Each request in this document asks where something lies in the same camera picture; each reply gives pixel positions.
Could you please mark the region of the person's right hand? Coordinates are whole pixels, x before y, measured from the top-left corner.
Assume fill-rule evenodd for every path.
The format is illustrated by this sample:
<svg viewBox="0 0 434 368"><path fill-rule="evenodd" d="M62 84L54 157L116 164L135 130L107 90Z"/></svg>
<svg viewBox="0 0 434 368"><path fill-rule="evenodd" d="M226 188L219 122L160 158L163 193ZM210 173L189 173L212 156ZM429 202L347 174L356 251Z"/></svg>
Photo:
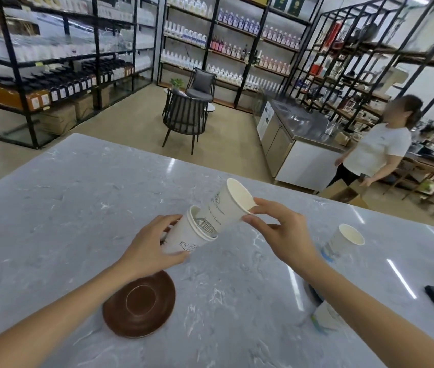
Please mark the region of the person's right hand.
<svg viewBox="0 0 434 368"><path fill-rule="evenodd" d="M256 215L267 224L279 224L271 232L260 232L275 255L304 279L311 280L320 266L320 259L310 238L307 222L303 215L283 204L254 197L256 206L250 214Z"/></svg>

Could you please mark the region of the white paper cup wave print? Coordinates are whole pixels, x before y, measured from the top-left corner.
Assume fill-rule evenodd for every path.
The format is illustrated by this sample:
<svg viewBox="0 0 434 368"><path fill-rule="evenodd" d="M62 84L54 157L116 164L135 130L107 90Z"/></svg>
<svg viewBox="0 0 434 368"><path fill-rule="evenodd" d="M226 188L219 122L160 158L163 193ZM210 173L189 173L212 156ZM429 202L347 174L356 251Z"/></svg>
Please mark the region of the white paper cup wave print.
<svg viewBox="0 0 434 368"><path fill-rule="evenodd" d="M182 218L162 239L162 250L166 254L194 252L196 249L218 238L217 231L204 218L195 218L200 208L192 205Z"/></svg>

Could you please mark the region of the white paper cup grey print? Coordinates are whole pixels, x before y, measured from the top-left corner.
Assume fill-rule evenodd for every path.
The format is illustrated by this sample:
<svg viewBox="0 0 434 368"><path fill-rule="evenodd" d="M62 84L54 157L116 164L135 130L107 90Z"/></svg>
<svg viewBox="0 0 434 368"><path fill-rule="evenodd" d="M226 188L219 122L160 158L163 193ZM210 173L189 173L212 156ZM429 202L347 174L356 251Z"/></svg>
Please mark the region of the white paper cup grey print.
<svg viewBox="0 0 434 368"><path fill-rule="evenodd" d="M255 207L251 193L236 179L228 178L220 190L195 215L195 222L206 234L216 237L239 223Z"/></svg>

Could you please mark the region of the person's left forearm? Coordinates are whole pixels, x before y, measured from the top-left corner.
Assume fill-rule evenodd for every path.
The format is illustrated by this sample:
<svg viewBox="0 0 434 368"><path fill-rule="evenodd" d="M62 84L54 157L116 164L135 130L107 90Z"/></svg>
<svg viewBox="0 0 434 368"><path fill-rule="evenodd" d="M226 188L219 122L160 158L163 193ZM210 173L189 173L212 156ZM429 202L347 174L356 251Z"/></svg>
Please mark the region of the person's left forearm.
<svg viewBox="0 0 434 368"><path fill-rule="evenodd" d="M109 296L135 279L116 263L0 334L0 368L38 368Z"/></svg>

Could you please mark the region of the stainless steel counter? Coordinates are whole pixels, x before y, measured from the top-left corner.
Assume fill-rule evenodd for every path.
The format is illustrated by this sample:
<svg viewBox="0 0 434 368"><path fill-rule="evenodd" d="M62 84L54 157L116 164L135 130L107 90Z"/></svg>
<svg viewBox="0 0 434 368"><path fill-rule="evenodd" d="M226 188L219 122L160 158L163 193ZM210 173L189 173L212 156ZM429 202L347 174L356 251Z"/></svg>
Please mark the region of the stainless steel counter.
<svg viewBox="0 0 434 368"><path fill-rule="evenodd" d="M274 183L323 191L336 173L335 161L348 149L318 110L260 96L253 105L257 133Z"/></svg>

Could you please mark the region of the open cardboard box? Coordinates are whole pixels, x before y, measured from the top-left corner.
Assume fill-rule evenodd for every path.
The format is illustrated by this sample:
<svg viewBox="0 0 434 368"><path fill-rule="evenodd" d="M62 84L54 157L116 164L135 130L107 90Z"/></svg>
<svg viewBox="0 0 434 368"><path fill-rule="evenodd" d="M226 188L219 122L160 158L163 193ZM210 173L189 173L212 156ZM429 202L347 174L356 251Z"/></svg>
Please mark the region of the open cardboard box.
<svg viewBox="0 0 434 368"><path fill-rule="evenodd" d="M342 179L339 179L316 196L363 209L369 209L368 204L363 199L367 189L368 187L361 185L359 180L355 180L350 185L346 185Z"/></svg>

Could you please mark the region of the black slatted metal chair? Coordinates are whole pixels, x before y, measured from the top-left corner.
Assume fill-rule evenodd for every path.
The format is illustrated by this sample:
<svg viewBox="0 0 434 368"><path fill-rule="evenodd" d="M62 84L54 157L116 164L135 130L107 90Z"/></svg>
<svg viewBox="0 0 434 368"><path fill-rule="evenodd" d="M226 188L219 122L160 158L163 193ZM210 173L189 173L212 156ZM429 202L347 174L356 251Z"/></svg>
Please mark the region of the black slatted metal chair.
<svg viewBox="0 0 434 368"><path fill-rule="evenodd" d="M192 137L191 154L199 136L206 130L208 105L211 103L201 98L192 98L176 89L166 89L166 102L163 110L163 123L167 132L162 147L170 133L175 132Z"/></svg>

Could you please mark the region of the grey cushioned chair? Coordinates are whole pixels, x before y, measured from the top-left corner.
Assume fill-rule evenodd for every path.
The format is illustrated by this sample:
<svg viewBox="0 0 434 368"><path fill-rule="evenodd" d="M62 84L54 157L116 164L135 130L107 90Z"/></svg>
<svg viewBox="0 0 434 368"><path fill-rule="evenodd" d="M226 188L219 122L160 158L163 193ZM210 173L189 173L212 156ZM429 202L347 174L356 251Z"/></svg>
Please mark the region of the grey cushioned chair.
<svg viewBox="0 0 434 368"><path fill-rule="evenodd" d="M214 102L215 87L216 74L195 67L190 76L185 94L190 98L205 100L211 104Z"/></svg>

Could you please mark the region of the wooden table with clutter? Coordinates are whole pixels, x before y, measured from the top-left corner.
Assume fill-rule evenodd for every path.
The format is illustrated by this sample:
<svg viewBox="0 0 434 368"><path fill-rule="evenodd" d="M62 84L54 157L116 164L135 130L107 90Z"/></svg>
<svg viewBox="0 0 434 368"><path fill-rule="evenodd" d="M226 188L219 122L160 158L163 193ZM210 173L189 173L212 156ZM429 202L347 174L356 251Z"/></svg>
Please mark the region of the wooden table with clutter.
<svg viewBox="0 0 434 368"><path fill-rule="evenodd" d="M389 176L381 180L383 196L412 200L434 219L434 144L429 139L415 143Z"/></svg>

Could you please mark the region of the rows of pink bottles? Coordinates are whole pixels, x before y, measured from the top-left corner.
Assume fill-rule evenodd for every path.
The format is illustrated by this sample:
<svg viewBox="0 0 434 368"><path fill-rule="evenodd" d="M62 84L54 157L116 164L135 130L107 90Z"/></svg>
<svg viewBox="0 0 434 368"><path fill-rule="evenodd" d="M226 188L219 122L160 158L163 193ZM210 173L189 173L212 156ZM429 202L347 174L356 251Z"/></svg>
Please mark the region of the rows of pink bottles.
<svg viewBox="0 0 434 368"><path fill-rule="evenodd" d="M266 24L261 29L260 24L244 16L239 16L230 11L220 9L216 21L216 26L223 29L236 32L239 37L250 37L253 40L258 39L259 42L266 43L272 47L280 48L290 53L298 53L300 48L300 38L279 30ZM211 53L226 55L236 61L242 61L244 64L250 64L252 67L262 69L267 72L273 72L281 77L287 77L292 70L292 63L288 63L284 58L274 58L267 56L256 46L256 50L252 53L254 42L247 43L232 43L226 41L223 36L213 35L209 43L209 51Z"/></svg>

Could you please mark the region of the black metal shelf wooden boards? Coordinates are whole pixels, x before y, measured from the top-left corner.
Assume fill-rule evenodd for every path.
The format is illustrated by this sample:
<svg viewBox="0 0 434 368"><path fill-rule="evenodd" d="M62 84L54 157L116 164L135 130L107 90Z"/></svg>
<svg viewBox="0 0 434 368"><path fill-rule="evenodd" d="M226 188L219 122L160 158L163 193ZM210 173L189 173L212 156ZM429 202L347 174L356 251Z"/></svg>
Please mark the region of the black metal shelf wooden boards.
<svg viewBox="0 0 434 368"><path fill-rule="evenodd" d="M214 103L251 113L261 90L285 93L324 0L162 0L156 84L214 74Z"/></svg>

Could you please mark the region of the black metal shelf glass boards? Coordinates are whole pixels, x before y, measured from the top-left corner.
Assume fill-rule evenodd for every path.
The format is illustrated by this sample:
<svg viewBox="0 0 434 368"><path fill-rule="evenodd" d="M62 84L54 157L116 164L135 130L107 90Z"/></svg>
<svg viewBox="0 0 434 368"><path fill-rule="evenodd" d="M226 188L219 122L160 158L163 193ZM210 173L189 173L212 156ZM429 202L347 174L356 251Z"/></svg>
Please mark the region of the black metal shelf glass boards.
<svg viewBox="0 0 434 368"><path fill-rule="evenodd" d="M131 62L139 72L94 88L94 112L75 128L152 83L159 6L160 0L0 0L0 74L20 83L23 74L60 66L78 70L81 61L96 60L97 70L104 57ZM44 131L37 116L76 98L32 114L0 109L0 141L45 147L66 133Z"/></svg>

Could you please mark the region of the row of dark brown bottles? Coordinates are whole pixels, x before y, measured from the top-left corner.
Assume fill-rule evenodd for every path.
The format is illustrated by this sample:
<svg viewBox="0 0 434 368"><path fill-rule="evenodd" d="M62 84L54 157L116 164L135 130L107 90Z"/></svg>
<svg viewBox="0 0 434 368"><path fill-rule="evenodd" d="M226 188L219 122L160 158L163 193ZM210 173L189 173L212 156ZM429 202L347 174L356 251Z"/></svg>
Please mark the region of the row of dark brown bottles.
<svg viewBox="0 0 434 368"><path fill-rule="evenodd" d="M40 93L44 105L36 111L17 110L2 105L0 109L18 114L37 113L68 99L88 94L97 86L135 76L138 72L131 62L114 57L104 57L99 60L98 70L96 60L87 60L81 61L78 70L60 66L23 74L20 83L15 81L12 75L0 74L0 86L16 89L23 105L26 104L25 95L33 92Z"/></svg>

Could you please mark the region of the orange box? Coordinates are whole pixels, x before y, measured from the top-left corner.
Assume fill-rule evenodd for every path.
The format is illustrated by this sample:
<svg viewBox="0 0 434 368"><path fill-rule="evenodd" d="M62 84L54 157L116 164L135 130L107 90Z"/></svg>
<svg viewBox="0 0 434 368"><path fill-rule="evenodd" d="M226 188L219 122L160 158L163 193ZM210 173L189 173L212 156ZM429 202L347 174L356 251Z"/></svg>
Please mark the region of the orange box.
<svg viewBox="0 0 434 368"><path fill-rule="evenodd" d="M21 96L16 89L0 86L0 105L17 110L36 111L43 108L42 96L39 92L25 95L26 104L23 105Z"/></svg>

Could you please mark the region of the black metal open-frame shelf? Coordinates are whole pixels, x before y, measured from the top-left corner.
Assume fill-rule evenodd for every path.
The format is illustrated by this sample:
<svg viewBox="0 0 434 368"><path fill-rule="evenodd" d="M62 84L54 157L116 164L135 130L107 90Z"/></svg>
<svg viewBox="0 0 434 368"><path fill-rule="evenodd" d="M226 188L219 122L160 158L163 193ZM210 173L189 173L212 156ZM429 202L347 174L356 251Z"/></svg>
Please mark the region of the black metal open-frame shelf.
<svg viewBox="0 0 434 368"><path fill-rule="evenodd" d="M434 123L434 0L359 1L317 15L287 94L349 133L407 94L423 102L421 124Z"/></svg>

